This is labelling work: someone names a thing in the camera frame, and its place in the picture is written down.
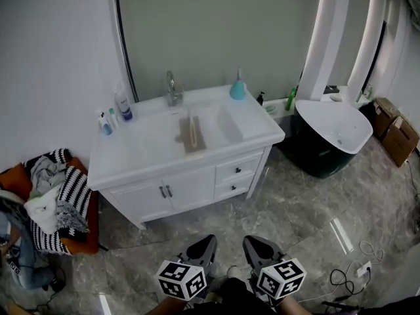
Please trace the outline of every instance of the cabinet handle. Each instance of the cabinet handle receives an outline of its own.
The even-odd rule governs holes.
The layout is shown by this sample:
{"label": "cabinet handle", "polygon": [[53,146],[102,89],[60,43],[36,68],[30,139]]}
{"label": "cabinet handle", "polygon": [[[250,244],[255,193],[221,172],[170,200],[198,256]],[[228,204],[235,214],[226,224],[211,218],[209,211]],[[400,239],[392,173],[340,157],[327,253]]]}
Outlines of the cabinet handle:
{"label": "cabinet handle", "polygon": [[160,189],[160,192],[161,192],[163,198],[166,198],[165,192],[163,191],[163,186],[160,186],[159,189]]}
{"label": "cabinet handle", "polygon": [[168,191],[169,197],[172,197],[171,187],[170,186],[166,186],[166,190]]}

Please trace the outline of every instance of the drawer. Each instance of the drawer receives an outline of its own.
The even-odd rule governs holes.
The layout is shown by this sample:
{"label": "drawer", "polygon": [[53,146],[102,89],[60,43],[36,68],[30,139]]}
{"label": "drawer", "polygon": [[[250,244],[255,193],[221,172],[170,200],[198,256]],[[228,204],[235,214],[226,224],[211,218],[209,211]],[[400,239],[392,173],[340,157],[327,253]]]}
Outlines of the drawer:
{"label": "drawer", "polygon": [[247,156],[237,157],[216,166],[216,185],[241,179],[255,173],[263,151],[253,152]]}
{"label": "drawer", "polygon": [[230,183],[220,184],[215,187],[215,201],[225,200],[226,198],[243,194],[249,190],[254,174],[239,178]]}

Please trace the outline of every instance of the white countertop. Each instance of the white countertop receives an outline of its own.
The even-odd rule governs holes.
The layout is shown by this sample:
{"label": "white countertop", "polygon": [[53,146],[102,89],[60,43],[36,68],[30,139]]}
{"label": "white countertop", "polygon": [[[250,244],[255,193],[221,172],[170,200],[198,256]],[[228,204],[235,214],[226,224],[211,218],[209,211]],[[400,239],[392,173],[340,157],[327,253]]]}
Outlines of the white countertop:
{"label": "white countertop", "polygon": [[[248,91],[245,99],[233,100],[229,90],[227,85],[185,92],[180,108],[169,108],[165,97],[132,104],[135,118],[131,122],[120,123],[109,136],[98,129],[89,164],[89,187],[99,190],[148,179],[284,139],[282,129]],[[174,138],[180,134],[178,117],[187,109],[191,116],[200,116],[207,145],[189,154]]]}

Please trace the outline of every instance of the bathroom vanity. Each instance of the bathroom vanity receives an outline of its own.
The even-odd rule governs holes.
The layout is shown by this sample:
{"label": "bathroom vanity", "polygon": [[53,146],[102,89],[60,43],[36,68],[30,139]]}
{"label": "bathroom vanity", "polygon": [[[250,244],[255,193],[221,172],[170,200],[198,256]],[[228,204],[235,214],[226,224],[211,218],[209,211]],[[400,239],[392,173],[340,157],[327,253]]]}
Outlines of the bathroom vanity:
{"label": "bathroom vanity", "polygon": [[246,91],[188,91],[182,106],[165,97],[132,105],[135,118],[94,137],[88,185],[134,225],[247,193],[284,132]]}

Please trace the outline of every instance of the gray tile floor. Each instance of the gray tile floor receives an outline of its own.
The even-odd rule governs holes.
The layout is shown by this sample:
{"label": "gray tile floor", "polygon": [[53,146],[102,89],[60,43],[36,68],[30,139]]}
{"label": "gray tile floor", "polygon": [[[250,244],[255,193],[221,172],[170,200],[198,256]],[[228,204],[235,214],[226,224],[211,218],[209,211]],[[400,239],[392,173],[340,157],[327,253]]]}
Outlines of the gray tile floor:
{"label": "gray tile floor", "polygon": [[[410,157],[414,181],[420,183],[417,156]],[[410,247],[419,242],[413,231],[414,189],[407,165],[400,169],[371,138],[362,151],[340,173],[318,179],[307,175],[274,148],[264,176],[253,198],[232,198],[201,209],[147,223],[139,231],[109,203],[100,208],[100,241],[110,250],[95,256],[62,258],[67,286],[51,302],[50,314],[143,314],[153,308],[161,295],[152,277],[163,259],[169,259],[198,234],[213,233],[219,246],[213,275],[223,277],[227,268],[238,265],[249,274],[242,251],[247,234],[276,242],[288,255],[297,257],[308,277],[297,299],[311,299],[334,290],[329,273],[346,270],[352,261],[371,260],[359,242],[367,240],[386,251],[373,266],[366,290],[348,304],[372,306],[393,281]],[[354,247],[346,253],[330,222],[338,218]],[[357,264],[350,269],[354,275]],[[356,289],[363,279],[354,279]],[[15,286],[3,269],[4,304],[6,291],[26,308],[45,302],[49,293],[24,291]],[[332,295],[303,303],[307,309],[324,312],[323,300],[346,294],[340,287]]]}

